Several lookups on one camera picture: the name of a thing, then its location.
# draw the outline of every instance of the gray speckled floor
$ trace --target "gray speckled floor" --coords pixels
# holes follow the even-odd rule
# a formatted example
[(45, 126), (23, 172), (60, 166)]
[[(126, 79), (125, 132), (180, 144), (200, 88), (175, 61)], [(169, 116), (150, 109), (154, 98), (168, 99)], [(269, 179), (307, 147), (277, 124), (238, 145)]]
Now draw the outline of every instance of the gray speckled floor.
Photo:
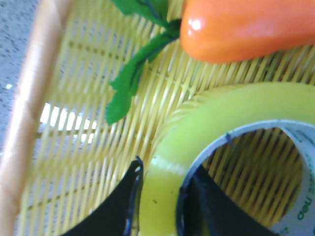
[(0, 0), (0, 152), (38, 0)]

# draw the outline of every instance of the tape roll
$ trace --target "tape roll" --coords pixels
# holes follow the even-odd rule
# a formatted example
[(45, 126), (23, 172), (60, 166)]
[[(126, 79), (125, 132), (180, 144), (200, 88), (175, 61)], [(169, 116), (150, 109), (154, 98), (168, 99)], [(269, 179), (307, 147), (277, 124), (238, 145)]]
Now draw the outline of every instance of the tape roll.
[(177, 197), (189, 174), (230, 139), (273, 127), (295, 143), (303, 157), (303, 179), (294, 206), (271, 229), (280, 235), (314, 235), (315, 87), (261, 83), (203, 92), (175, 112), (156, 139), (146, 172), (141, 236), (177, 235)]

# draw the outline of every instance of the yellow plastic basket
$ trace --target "yellow plastic basket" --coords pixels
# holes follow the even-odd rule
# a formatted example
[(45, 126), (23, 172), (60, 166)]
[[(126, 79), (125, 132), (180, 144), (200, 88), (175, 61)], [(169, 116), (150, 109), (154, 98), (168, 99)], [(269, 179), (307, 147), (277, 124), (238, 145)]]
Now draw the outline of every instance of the yellow plastic basket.
[[(169, 19), (179, 17), (182, 1), (169, 2)], [(0, 169), (0, 235), (14, 228), (19, 236), (59, 235), (76, 225), (111, 193), (135, 156), (149, 164), (164, 121), (201, 91), (262, 81), (315, 84), (315, 46), (207, 64), (186, 55), (177, 40), (145, 65), (129, 114), (108, 126), (109, 81), (160, 30), (122, 15), (110, 0), (41, 1)], [(44, 103), (49, 116), (40, 123)], [(271, 226), (296, 197), (298, 151), (280, 129), (235, 143), (248, 148), (229, 160), (231, 147), (223, 146), (205, 166), (238, 205)]]

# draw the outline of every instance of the white cardboard core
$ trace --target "white cardboard core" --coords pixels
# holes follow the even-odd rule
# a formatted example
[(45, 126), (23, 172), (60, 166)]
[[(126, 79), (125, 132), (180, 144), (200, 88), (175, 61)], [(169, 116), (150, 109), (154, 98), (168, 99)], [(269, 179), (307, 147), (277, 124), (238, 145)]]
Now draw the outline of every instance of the white cardboard core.
[(280, 236), (315, 236), (315, 126), (292, 120), (267, 120), (244, 125), (231, 130), (209, 144), (196, 158), (187, 174), (185, 183), (192, 174), (218, 147), (230, 139), (258, 129), (282, 129), (292, 139), (302, 156), (303, 178), (300, 192), (292, 208), (270, 230)]

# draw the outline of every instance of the black object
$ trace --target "black object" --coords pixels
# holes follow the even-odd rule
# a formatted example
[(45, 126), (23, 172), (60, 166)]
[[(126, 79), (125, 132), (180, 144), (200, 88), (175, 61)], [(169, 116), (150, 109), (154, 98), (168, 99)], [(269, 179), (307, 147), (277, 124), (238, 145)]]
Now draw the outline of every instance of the black object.
[(240, 209), (200, 166), (177, 203), (178, 236), (277, 236)]
[(131, 236), (132, 230), (138, 229), (142, 182), (143, 164), (137, 157), (108, 198), (62, 236)]

